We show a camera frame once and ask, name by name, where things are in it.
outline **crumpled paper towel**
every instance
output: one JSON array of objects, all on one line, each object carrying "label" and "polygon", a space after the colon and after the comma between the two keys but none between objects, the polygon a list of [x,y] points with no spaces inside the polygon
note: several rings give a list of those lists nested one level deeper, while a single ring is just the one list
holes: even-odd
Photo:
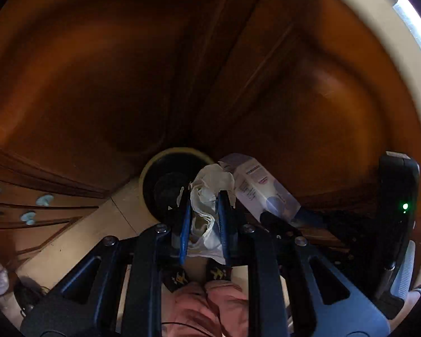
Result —
[{"label": "crumpled paper towel", "polygon": [[213,258],[224,265],[216,196],[226,190],[231,206],[235,206],[234,177],[219,164],[207,165],[197,174],[190,189],[193,218],[187,255]]}]

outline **wooden cabinet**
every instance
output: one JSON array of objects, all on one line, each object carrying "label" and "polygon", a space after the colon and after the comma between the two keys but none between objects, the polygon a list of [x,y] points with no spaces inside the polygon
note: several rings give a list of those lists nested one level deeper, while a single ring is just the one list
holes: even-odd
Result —
[{"label": "wooden cabinet", "polygon": [[[9,227],[28,209],[41,222],[81,217],[175,145],[215,160],[256,157],[314,209],[374,213],[385,150],[421,169],[412,96],[340,0],[7,1],[0,209]],[[86,208],[33,208],[45,194],[50,207]],[[421,241],[421,189],[417,218]]]},{"label": "wooden cabinet", "polygon": [[28,225],[61,223],[72,218],[81,218],[96,208],[43,208],[18,207],[0,204],[0,228],[20,228]]},{"label": "wooden cabinet", "polygon": [[103,202],[99,198],[86,198],[80,196],[70,196],[60,193],[47,192],[29,189],[0,181],[0,202],[34,207],[38,206],[38,201],[43,201],[43,197],[48,197],[47,206],[50,207],[94,207]]},{"label": "wooden cabinet", "polygon": [[16,256],[40,249],[70,224],[64,222],[51,226],[0,229],[0,261],[8,265]]}]

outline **person's leg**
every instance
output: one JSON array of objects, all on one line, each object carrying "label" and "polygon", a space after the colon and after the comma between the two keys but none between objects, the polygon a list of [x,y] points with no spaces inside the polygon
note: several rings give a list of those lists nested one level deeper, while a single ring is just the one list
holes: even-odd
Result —
[{"label": "person's leg", "polygon": [[404,320],[405,317],[410,313],[412,308],[415,306],[416,302],[421,297],[421,284],[418,285],[413,290],[409,291],[407,294],[407,298],[405,298],[404,306],[400,310],[400,312],[397,314],[397,316],[389,320],[390,328],[392,331]]},{"label": "person's leg", "polygon": [[181,268],[164,272],[164,285],[173,292],[171,313],[164,323],[168,337],[221,337],[218,316],[209,308],[206,293]]},{"label": "person's leg", "polygon": [[248,336],[248,298],[241,287],[232,283],[231,268],[211,260],[205,289],[209,306],[219,315],[226,337]]}]

